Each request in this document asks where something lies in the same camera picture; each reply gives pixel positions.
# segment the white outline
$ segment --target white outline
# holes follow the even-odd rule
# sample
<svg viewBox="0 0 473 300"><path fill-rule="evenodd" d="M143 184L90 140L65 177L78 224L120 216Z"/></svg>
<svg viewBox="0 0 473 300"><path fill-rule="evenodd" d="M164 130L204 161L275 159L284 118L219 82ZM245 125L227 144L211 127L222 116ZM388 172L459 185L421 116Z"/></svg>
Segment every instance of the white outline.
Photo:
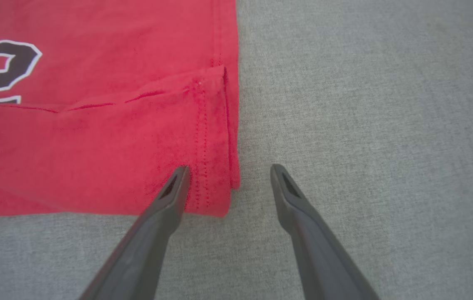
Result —
<svg viewBox="0 0 473 300"><path fill-rule="evenodd" d="M16 104L19 104L21 103L21 96L16 95L16 96L11 96L11 97L0 97L0 103L9 102L12 100L16 100Z"/></svg>
<svg viewBox="0 0 473 300"><path fill-rule="evenodd" d="M25 71L25 73L18 76L15 80L12 80L12 82L8 85L8 87L0 87L0 91L8 91L16 83L18 83L20 80L22 80L22 79L26 78L27 76L31 75L31 72L33 71L34 67L36 66L36 63L38 62L40 57L42 57L42 52L40 52L40 50L38 50L38 48L35 45L29 44L28 42L15 42L13 40L0 40L0 44L1 43L10 43L10 44L20 45L20 46L29 46L29 47L31 47L31 49L33 49L36 52L36 56L33 57L33 60L31 61L30 65L27 68L27 70ZM7 61L5 62L5 68L3 70L0 70L0 73L7 73L8 72L8 68L10 67L10 61L15 56L16 55L0 53L0 57L7 57L8 58Z"/></svg>

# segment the seam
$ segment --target seam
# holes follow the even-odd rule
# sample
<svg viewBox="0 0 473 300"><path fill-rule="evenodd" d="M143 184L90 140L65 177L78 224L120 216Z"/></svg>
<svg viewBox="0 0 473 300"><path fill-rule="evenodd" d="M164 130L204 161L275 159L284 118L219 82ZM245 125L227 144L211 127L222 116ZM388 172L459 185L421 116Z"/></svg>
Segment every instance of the seam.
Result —
<svg viewBox="0 0 473 300"><path fill-rule="evenodd" d="M196 98L196 87L193 86L193 92L192 92L192 95L194 98ZM198 156L198 152L199 152L199 132L200 132L200 114L201 114L201 109L200 109L200 106L198 104L198 116L196 117L196 131L195 131L195 134L194 134L194 142L196 144L195 146L195 150L194 150L194 158L195 158L195 169L198 171L198 174L199 174L199 156ZM200 181L198 180L198 178L196 179L196 186L195 186L195 192L196 192L196 196L195 196L195 199L193 200L193 203L194 203L194 206L196 207L196 209L198 209L198 203L199 203L199 197L200 197Z"/></svg>
<svg viewBox="0 0 473 300"><path fill-rule="evenodd" d="M216 56L216 12L215 12L216 0L212 0L212 57L210 59L210 66L214 67L214 57Z"/></svg>
<svg viewBox="0 0 473 300"><path fill-rule="evenodd" d="M208 133L208 128L207 128L207 115L206 115L206 93L205 90L202 90L202 101L204 105L204 155L203 155L203 164L204 164L204 177L205 177L205 205L206 207L209 206L210 199L209 199L209 181L207 177L207 167L206 167L206 138L207 138L207 133Z"/></svg>
<svg viewBox="0 0 473 300"><path fill-rule="evenodd" d="M218 66L221 66L223 63L221 61L221 46L223 45L223 43L221 42L222 40L222 35L221 35L221 4L220 4L220 0L215 0L218 2L218 11L217 11L217 17L218 17Z"/></svg>

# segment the red t-shirt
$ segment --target red t-shirt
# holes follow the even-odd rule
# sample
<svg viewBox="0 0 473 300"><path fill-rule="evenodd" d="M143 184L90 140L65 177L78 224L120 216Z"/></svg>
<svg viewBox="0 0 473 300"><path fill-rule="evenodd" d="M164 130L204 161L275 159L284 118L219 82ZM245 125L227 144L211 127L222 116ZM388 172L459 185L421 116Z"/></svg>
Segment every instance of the red t-shirt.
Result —
<svg viewBox="0 0 473 300"><path fill-rule="evenodd" d="M240 184L234 0L0 0L0 215L185 211Z"/></svg>

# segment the printed graphic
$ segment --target printed graphic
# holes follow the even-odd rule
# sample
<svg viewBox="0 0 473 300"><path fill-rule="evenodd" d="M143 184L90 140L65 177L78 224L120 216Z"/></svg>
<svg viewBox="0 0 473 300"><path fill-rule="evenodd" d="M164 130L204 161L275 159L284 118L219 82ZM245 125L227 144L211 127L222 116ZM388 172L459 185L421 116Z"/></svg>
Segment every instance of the printed graphic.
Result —
<svg viewBox="0 0 473 300"><path fill-rule="evenodd" d="M7 57L5 67L0 70L0 91L8 91L31 74L42 52L28 42L0 40L0 57ZM0 103L20 102L19 95L0 99Z"/></svg>

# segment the gray fabric surface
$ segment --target gray fabric surface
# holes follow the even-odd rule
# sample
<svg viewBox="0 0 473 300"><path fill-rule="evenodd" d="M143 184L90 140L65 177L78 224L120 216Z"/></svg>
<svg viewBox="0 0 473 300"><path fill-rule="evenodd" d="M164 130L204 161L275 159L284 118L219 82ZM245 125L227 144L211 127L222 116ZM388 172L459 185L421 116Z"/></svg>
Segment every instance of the gray fabric surface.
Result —
<svg viewBox="0 0 473 300"><path fill-rule="evenodd" d="M383 300L473 299L473 0L237 0L242 188L158 299L302 299L282 163ZM73 299L133 217L0 218L0 299Z"/></svg>

